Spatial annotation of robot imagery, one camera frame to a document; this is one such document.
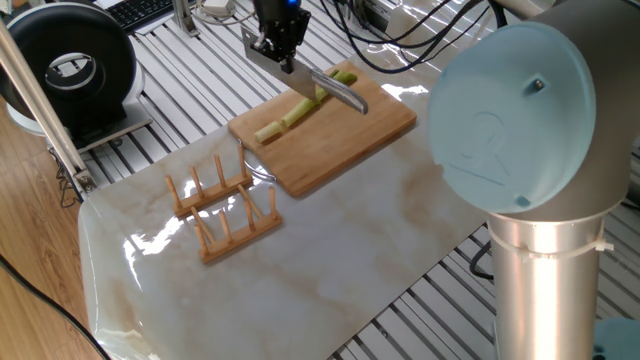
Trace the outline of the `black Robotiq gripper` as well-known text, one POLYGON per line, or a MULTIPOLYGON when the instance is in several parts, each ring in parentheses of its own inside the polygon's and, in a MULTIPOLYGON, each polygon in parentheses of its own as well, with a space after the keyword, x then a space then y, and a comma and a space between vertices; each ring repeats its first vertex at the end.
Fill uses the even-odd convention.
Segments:
POLYGON ((250 59, 271 74, 292 74, 311 13, 301 0, 254 0, 261 34, 250 42, 250 59))

